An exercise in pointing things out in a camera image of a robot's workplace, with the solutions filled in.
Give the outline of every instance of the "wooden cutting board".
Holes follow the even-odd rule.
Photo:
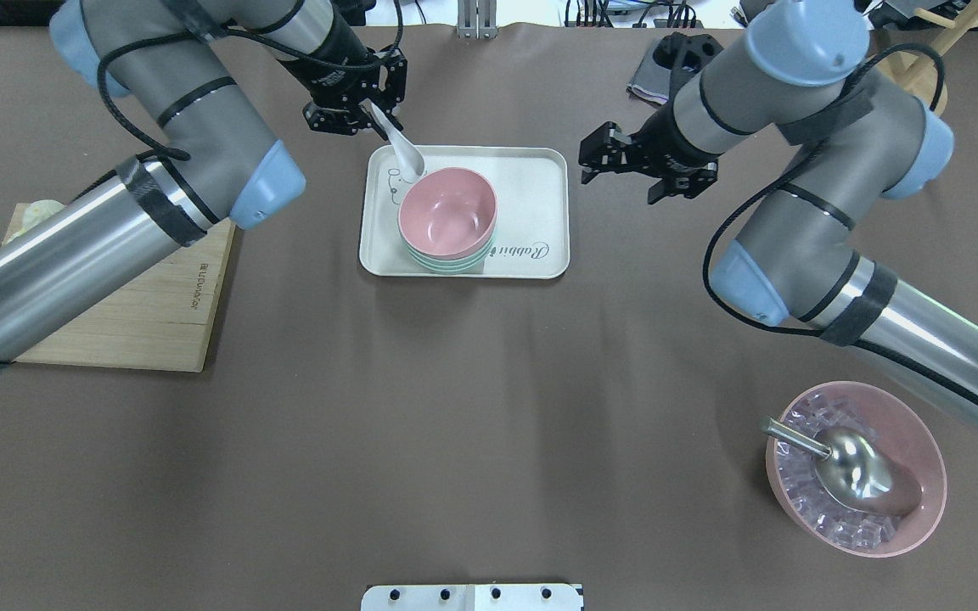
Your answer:
[[[7,237],[20,229],[27,205],[17,205]],[[17,361],[201,372],[234,231],[231,221],[221,221]]]

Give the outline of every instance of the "blue joint cap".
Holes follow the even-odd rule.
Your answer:
[[[85,27],[82,0],[66,0],[66,4],[59,7],[59,11],[51,17],[48,30],[51,32],[52,45],[65,59],[66,65],[81,74],[85,82],[96,89],[100,57]],[[108,94],[113,98],[121,98],[131,93],[111,74],[106,75],[106,80],[108,80]]]
[[[306,185],[304,174],[278,140],[251,174],[228,217],[242,229],[253,228],[298,198]]]
[[[745,50],[768,76],[799,87],[841,81],[869,47],[850,0],[780,0],[745,30]]]
[[[711,270],[710,280],[715,294],[758,323],[776,326],[791,316],[776,287],[738,240]]]
[[[953,155],[953,131],[938,115],[930,112],[927,102],[920,100],[926,117],[923,126],[923,143],[919,146],[919,154],[915,156],[911,169],[904,178],[900,179],[881,194],[886,199],[900,199],[912,193],[918,193],[927,181],[934,181]]]

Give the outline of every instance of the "rectangular tray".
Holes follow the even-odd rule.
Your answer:
[[[497,193],[497,231],[484,262],[465,274],[419,265],[399,235],[399,204],[412,186],[399,177],[390,144],[368,159],[361,220],[361,266],[377,276],[549,279],[563,274],[568,243],[567,164],[553,149],[418,146],[424,170],[466,167]]]

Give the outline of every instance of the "table surface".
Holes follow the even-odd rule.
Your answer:
[[[651,115],[624,86],[660,34],[411,28],[407,134],[571,163],[602,121]],[[310,132],[306,93],[263,50],[217,51],[309,190],[238,241],[201,374],[0,378],[0,610],[350,610],[370,584],[490,580],[582,583],[593,610],[978,608],[978,434],[851,353],[758,333],[704,294],[707,239],[790,159],[773,129],[694,201],[647,206],[651,179],[582,187],[571,166],[555,281],[380,278],[357,241],[381,142]],[[947,59],[952,162],[877,205],[854,243],[978,323],[978,34]],[[0,30],[0,238],[15,202],[69,200],[141,148],[46,31]],[[768,488],[758,418],[831,379],[893,391],[938,440],[947,511],[915,552],[837,552]]]

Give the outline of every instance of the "pink bowl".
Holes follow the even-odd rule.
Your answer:
[[[911,407],[889,392],[880,388],[858,382],[829,382],[812,387],[803,392],[791,405],[780,414],[779,420],[787,417],[793,406],[814,392],[823,391],[829,397],[846,397],[858,407],[858,415],[863,422],[878,433],[874,447],[891,457],[893,461],[911,469],[916,479],[923,485],[923,501],[912,513],[901,519],[896,534],[891,541],[882,542],[872,550],[847,549],[828,541],[815,530],[811,529],[805,519],[791,506],[791,499],[780,484],[779,472],[776,471],[776,440],[769,438],[765,451],[765,464],[768,471],[768,483],[776,494],[780,507],[791,516],[802,529],[820,541],[825,541],[840,550],[870,558],[888,558],[911,552],[927,541],[934,533],[942,519],[942,511],[946,509],[947,479],[946,465],[942,463],[942,453],[935,443],[927,425],[919,420]]]
[[[473,255],[497,224],[497,194],[477,171],[445,167],[407,191],[399,205],[399,233],[407,244],[444,261]]]

